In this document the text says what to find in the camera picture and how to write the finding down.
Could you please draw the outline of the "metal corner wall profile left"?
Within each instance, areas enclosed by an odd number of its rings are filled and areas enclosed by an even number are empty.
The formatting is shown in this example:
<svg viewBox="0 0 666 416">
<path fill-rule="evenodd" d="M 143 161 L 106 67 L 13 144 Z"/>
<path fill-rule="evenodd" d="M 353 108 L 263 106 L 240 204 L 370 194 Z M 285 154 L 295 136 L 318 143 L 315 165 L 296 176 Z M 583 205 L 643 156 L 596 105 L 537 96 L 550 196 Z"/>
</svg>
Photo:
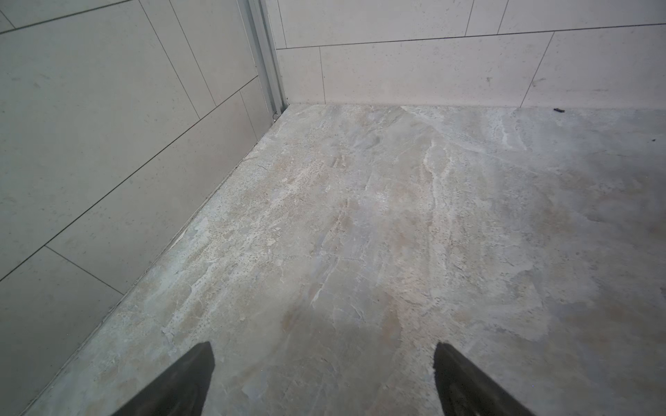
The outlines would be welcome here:
<svg viewBox="0 0 666 416">
<path fill-rule="evenodd" d="M 239 0 L 239 8 L 267 107 L 273 120 L 277 121 L 288 108 L 288 102 L 279 72 L 277 49 L 266 3 L 260 0 Z"/>
</svg>

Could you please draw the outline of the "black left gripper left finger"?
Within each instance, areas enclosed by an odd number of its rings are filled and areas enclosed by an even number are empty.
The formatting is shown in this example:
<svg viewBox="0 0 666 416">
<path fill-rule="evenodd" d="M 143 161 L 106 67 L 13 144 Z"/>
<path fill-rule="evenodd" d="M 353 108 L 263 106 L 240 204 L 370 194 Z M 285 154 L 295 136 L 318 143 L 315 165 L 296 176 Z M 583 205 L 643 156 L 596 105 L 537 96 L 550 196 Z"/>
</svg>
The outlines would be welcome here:
<svg viewBox="0 0 666 416">
<path fill-rule="evenodd" d="M 214 369 L 211 343 L 198 343 L 113 416 L 200 416 Z"/>
</svg>

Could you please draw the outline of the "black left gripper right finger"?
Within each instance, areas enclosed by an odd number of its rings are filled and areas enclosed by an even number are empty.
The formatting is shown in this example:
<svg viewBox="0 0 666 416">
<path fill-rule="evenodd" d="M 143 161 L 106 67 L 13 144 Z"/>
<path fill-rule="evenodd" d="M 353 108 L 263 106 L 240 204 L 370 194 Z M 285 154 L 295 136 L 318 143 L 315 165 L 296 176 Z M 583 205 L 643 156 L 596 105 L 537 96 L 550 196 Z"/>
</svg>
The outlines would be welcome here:
<svg viewBox="0 0 666 416">
<path fill-rule="evenodd" d="M 449 343 L 437 343 L 433 369 L 445 415 L 534 413 Z"/>
</svg>

